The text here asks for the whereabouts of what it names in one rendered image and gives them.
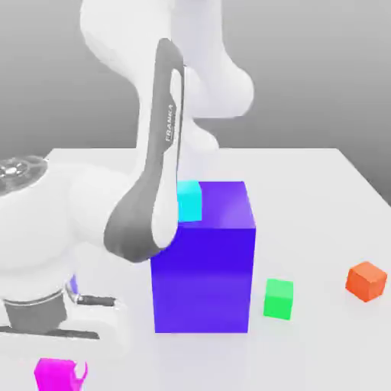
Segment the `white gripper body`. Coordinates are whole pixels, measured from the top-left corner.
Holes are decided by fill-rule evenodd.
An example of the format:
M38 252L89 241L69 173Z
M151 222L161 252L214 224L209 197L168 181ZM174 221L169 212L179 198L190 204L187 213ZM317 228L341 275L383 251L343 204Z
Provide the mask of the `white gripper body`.
M122 306L82 306L47 333L20 333L0 325L0 356L66 360L117 359L129 345L128 314Z

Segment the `small magenta cube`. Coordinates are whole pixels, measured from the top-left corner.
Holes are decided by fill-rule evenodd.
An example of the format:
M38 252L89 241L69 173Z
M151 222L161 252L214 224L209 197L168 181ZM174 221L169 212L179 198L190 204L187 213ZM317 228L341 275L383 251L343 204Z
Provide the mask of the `small magenta cube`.
M53 358L41 358L34 369L38 391L82 391L88 375L85 363L81 377L76 376L76 362Z

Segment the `small cyan cube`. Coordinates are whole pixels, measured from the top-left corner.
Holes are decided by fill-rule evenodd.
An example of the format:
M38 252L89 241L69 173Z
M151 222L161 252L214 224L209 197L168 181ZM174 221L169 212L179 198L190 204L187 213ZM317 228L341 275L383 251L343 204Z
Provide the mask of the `small cyan cube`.
M177 183L179 222L202 220L202 190L198 181L182 180Z

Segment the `small green cube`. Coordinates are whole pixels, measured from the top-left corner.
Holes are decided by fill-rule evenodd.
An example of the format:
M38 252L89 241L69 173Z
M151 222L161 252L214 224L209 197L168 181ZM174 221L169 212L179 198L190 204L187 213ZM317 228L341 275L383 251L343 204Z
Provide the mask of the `small green cube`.
M268 279L263 302L263 315L290 320L294 285L292 281Z

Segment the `small orange cube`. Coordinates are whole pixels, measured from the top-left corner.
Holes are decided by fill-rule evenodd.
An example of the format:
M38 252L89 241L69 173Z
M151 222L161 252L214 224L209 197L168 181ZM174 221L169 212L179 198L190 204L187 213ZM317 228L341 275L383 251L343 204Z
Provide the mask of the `small orange cube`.
M349 269L345 288L363 302L369 302L383 294L387 273L369 261Z

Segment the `large blue box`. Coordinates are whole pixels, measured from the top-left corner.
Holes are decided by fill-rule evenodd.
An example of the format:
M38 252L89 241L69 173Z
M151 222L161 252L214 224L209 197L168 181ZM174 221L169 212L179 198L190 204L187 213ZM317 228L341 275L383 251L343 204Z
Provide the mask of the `large blue box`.
M202 182L202 220L150 261L157 333L245 333L256 224L244 182Z

